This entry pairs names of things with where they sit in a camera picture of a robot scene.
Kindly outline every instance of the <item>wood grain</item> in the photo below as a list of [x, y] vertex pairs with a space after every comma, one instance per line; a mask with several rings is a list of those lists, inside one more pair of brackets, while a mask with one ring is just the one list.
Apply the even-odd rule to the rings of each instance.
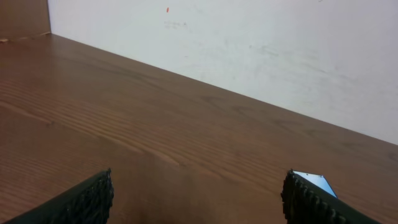
[[0, 1], [0, 40], [16, 40], [49, 32], [47, 0]]
[[0, 45], [0, 222], [111, 167], [109, 223], [285, 223], [288, 169], [398, 223], [398, 147], [56, 35]]

